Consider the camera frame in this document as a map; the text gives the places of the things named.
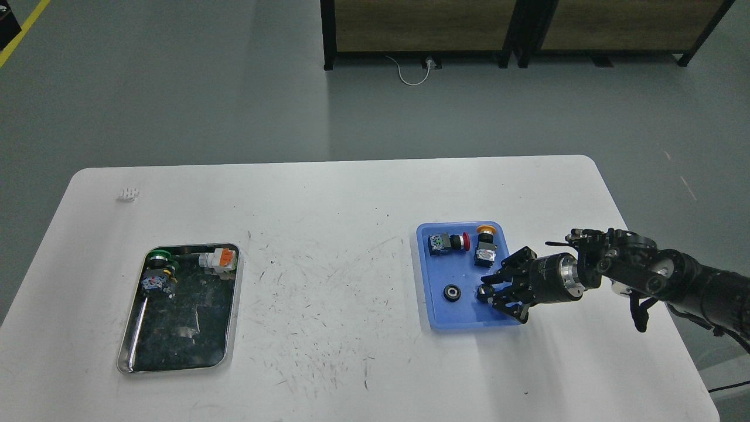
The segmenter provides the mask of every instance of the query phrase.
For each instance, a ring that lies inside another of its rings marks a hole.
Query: yellow floor line
[[[31,15],[28,17],[28,19],[21,25],[21,32],[16,35],[16,37],[10,42],[10,44],[7,45],[1,52],[0,52],[0,68],[5,64],[5,62],[8,60],[8,57],[13,54],[13,50],[18,47],[18,44],[21,42],[23,37],[26,35],[26,32],[29,32],[29,29],[34,25],[34,22],[37,21],[37,18],[39,15],[42,14],[44,11],[44,8],[47,7],[47,5],[50,3],[50,0],[41,0],[36,8],[34,8],[34,11],[31,13]]]

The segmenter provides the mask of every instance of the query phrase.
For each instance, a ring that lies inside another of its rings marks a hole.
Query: white cable
[[[396,68],[398,68],[398,77],[399,77],[399,79],[401,79],[401,82],[407,84],[408,86],[417,86],[417,85],[423,83],[424,81],[426,81],[427,77],[430,76],[430,63],[428,62],[427,63],[427,73],[424,75],[424,79],[420,80],[417,83],[408,83],[407,81],[404,80],[404,77],[401,76],[401,66],[398,64],[398,62],[396,62],[396,59],[394,59],[391,56],[386,56],[386,57],[388,57],[389,59],[393,60],[393,62],[396,64]]]

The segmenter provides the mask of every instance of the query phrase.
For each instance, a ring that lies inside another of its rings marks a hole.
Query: wooden cabinet
[[[687,65],[734,0],[531,0],[519,65],[535,54],[675,53]]]
[[[321,0],[325,69],[337,56],[511,52],[680,54],[686,66],[734,0]]]
[[[325,69],[336,56],[495,53],[507,66],[516,0],[321,0]]]

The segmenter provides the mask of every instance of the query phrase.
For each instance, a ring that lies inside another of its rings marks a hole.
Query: scratch mark
[[[688,185],[688,182],[685,180],[685,178],[680,176],[680,179],[682,179],[682,183],[685,183],[685,187],[688,189],[688,192],[690,192],[690,196],[693,197],[693,200],[698,200],[698,198],[695,197],[693,190],[690,189],[690,185]]]

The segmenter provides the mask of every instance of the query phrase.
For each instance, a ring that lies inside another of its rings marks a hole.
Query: black ring
[[[442,290],[442,295],[449,302],[455,302],[456,300],[459,300],[461,298],[461,288],[456,285],[447,285]]]

